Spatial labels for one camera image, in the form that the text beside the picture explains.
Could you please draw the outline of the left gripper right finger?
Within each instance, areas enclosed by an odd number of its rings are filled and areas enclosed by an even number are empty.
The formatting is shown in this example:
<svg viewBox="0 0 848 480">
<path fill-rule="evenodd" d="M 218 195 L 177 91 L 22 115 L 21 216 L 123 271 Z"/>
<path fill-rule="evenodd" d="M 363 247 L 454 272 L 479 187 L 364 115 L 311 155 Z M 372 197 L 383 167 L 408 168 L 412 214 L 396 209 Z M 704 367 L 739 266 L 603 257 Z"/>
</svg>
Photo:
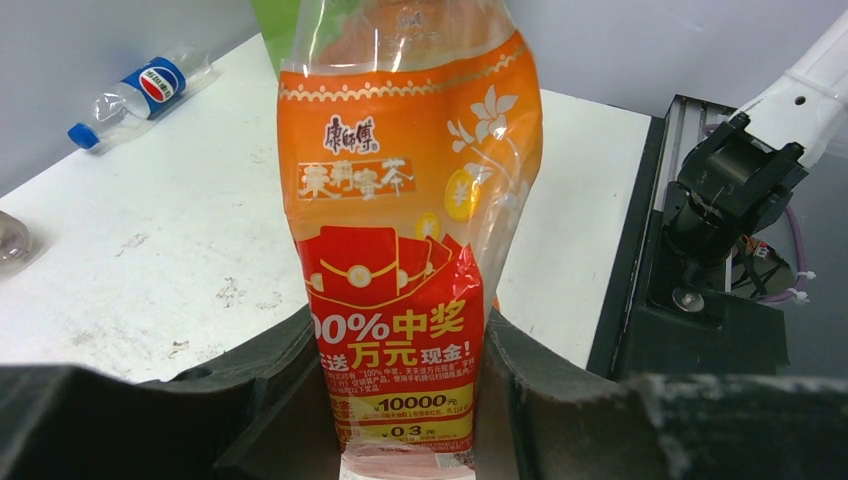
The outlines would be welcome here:
<svg viewBox="0 0 848 480">
<path fill-rule="evenodd" d="M 843 479 L 847 384 L 655 374 L 614 382 L 492 311 L 475 471 L 480 479 Z"/>
</svg>

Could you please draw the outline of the far pepsi bottle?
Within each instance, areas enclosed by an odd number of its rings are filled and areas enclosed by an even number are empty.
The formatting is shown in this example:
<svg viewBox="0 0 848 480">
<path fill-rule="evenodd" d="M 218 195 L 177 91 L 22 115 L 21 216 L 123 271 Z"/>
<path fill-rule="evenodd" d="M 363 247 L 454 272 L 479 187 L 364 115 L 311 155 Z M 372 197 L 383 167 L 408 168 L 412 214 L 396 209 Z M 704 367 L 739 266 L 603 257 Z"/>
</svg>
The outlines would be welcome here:
<svg viewBox="0 0 848 480">
<path fill-rule="evenodd" d="M 216 78 L 209 53 L 177 43 L 100 93 L 67 136 L 101 154 L 149 130 L 158 117 Z"/>
</svg>

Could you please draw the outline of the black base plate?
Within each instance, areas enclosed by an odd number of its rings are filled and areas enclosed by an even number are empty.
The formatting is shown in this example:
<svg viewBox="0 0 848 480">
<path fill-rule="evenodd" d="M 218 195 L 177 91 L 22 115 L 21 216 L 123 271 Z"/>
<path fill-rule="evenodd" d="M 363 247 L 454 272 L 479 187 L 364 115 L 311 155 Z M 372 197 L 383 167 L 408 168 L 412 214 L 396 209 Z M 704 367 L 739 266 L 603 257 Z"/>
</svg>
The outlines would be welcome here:
<svg viewBox="0 0 848 480">
<path fill-rule="evenodd" d="M 783 313 L 741 236 L 722 262 L 675 253 L 665 228 L 686 199 L 675 181 L 687 154 L 733 113 L 676 95 L 649 123 L 602 305 L 588 371 L 621 380 L 664 375 L 773 375 L 788 362 Z"/>
</svg>

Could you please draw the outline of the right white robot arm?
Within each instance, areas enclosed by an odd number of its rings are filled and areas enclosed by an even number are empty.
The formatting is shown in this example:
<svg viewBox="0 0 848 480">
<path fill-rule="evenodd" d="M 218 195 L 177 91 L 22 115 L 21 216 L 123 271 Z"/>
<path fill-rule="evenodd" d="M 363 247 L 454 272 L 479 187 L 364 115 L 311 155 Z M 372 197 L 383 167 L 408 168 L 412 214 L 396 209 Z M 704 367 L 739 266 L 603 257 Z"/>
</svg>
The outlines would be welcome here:
<svg viewBox="0 0 848 480">
<path fill-rule="evenodd" d="M 686 199 L 665 228 L 678 255 L 705 267 L 773 224 L 793 189 L 847 125 L 847 17 L 841 15 L 762 93 L 685 157 Z"/>
</svg>

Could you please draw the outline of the green plastic bin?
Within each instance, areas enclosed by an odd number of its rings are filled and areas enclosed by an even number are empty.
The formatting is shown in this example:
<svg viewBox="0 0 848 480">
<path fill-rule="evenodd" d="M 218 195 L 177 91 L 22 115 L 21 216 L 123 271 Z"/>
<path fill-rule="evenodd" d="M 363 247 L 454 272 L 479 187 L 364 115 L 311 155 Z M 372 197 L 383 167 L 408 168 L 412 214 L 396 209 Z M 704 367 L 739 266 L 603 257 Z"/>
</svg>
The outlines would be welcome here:
<svg viewBox="0 0 848 480">
<path fill-rule="evenodd" d="M 342 75 L 373 61 L 370 1 L 253 1 L 276 76 Z"/>
</svg>

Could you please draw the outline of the orange bottle white cap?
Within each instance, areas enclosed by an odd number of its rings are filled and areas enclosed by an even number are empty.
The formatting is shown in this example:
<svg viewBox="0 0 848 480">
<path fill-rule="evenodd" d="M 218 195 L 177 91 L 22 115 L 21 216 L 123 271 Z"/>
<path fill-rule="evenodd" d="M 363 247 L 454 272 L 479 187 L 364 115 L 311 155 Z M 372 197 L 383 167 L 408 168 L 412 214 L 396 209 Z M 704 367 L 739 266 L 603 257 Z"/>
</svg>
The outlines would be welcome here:
<svg viewBox="0 0 848 480">
<path fill-rule="evenodd" d="M 501 1 L 301 4 L 279 167 L 346 471 L 473 477 L 484 334 L 542 119 Z"/>
</svg>

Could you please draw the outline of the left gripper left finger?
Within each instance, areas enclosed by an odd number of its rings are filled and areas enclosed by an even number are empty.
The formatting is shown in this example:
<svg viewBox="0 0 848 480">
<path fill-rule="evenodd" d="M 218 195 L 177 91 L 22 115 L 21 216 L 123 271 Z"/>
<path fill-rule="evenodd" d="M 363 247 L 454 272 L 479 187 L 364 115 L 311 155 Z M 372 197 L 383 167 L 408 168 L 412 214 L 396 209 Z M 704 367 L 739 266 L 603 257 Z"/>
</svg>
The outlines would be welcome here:
<svg viewBox="0 0 848 480">
<path fill-rule="evenodd" d="M 308 308 L 169 381 L 72 365 L 1 370 L 5 479 L 335 479 Z"/>
</svg>

